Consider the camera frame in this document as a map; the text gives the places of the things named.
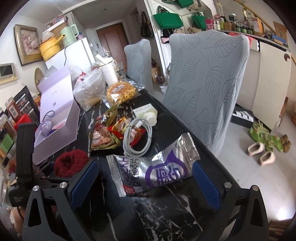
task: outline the purple ornament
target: purple ornament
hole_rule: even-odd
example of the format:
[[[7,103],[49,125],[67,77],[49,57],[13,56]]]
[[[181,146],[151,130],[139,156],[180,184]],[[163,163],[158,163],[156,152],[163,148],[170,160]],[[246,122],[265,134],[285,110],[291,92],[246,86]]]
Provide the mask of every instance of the purple ornament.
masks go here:
[[[41,123],[41,133],[45,137],[49,135],[50,131],[52,130],[52,123],[49,120],[44,121]]]

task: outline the blue grip pad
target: blue grip pad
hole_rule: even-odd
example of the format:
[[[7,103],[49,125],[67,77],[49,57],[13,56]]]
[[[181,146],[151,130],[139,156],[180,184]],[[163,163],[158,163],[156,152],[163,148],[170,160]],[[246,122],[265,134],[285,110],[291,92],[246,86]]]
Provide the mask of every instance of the blue grip pad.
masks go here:
[[[193,163],[192,174],[209,206],[218,210],[221,206],[220,192],[197,161]]]
[[[73,209],[81,207],[98,174],[99,165],[93,161],[71,192],[71,207]]]

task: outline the white charging cable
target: white charging cable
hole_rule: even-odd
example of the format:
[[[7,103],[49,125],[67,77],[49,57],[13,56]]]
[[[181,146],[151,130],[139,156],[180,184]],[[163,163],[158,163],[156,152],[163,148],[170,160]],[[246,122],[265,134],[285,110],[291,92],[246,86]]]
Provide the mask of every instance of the white charging cable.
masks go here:
[[[144,127],[147,131],[148,134],[148,140],[145,145],[145,147],[141,151],[136,151],[134,150],[131,146],[130,143],[133,141],[136,135],[136,129],[140,127]],[[127,156],[143,156],[149,149],[151,145],[151,139],[152,139],[152,127],[148,123],[147,120],[142,119],[142,118],[136,118],[131,121],[129,126],[126,128],[126,131],[124,133],[124,138],[123,138],[123,149],[125,152],[125,155]]]

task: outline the pink slipper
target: pink slipper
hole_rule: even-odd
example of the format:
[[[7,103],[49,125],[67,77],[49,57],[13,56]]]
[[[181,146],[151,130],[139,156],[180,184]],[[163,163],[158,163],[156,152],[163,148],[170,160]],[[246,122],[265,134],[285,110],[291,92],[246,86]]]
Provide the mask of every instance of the pink slipper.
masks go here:
[[[248,147],[247,154],[253,156],[263,152],[265,149],[264,144],[261,142],[256,142]]]
[[[274,163],[276,160],[276,155],[272,151],[265,152],[262,157],[260,157],[260,166],[265,166]]]

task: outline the purple logo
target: purple logo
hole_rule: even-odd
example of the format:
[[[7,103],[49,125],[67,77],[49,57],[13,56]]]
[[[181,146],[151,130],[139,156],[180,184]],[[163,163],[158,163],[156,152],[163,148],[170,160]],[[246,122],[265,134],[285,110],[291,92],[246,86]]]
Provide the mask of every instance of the purple logo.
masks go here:
[[[155,166],[149,166],[145,174],[145,181],[149,188],[157,187],[151,181],[151,173],[155,170],[157,186],[163,186],[165,184],[172,183],[183,177],[186,177],[188,174],[185,163],[176,158],[173,150],[169,153],[164,163],[157,164]]]

